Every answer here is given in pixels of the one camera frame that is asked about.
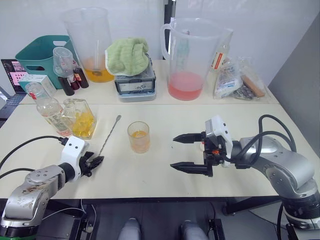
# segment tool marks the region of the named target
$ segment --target cardboard box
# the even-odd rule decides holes
[[[26,74],[24,75],[18,83],[23,88],[25,92],[26,91],[26,85],[30,82],[37,82],[40,83],[44,90],[49,94],[49,96],[53,97],[55,93],[57,92],[57,89],[50,81],[49,77],[47,75],[40,75],[40,74]]]

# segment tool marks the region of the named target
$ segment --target kitchen scale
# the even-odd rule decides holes
[[[115,87],[120,101],[140,102],[152,101],[156,98],[156,75],[152,68],[152,61],[148,54],[148,67],[140,74],[134,76],[115,76]]]

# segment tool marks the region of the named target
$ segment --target measuring pitcher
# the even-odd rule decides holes
[[[165,29],[171,31],[169,52]],[[162,55],[169,60],[168,91],[176,99],[196,99],[203,88],[215,51],[224,32],[203,18],[177,18],[160,29]]]
[[[101,7],[83,7],[62,14],[68,35],[86,76],[104,83],[115,77],[105,67],[105,50],[111,45],[108,11]]]

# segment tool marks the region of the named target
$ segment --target label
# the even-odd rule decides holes
[[[76,81],[75,76],[73,76],[73,75],[68,76],[68,82],[69,82],[69,83],[73,83],[73,82],[75,82],[75,81]]]
[[[234,87],[235,85],[236,85],[236,81],[226,82],[219,85],[219,87],[217,87],[217,90],[231,88],[231,87]]]
[[[33,93],[33,92],[29,92],[29,95],[30,97],[33,99],[33,100],[36,100],[36,95]]]
[[[219,69],[223,63],[223,60],[224,60],[224,54],[222,52],[217,52],[212,63],[212,68],[215,70]]]
[[[75,79],[76,79],[77,81],[81,81],[81,77],[80,77],[80,75],[79,75],[78,73],[75,73],[75,74],[74,74],[74,77],[75,77]]]
[[[64,132],[68,130],[68,127],[61,120],[61,112],[52,116],[44,116],[44,118],[49,124],[54,126],[54,128],[57,129],[58,132]]]
[[[127,91],[149,91],[152,90],[152,81],[137,82],[137,83],[120,83],[120,92]]]
[[[76,62],[74,59],[72,60],[72,67],[73,67],[74,69],[76,69],[76,68],[78,67],[77,62]]]

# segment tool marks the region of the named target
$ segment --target laptop screen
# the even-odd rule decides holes
[[[25,91],[18,83],[18,81],[27,74],[24,67],[16,59],[1,59],[1,62],[14,91],[17,94],[24,93]]]

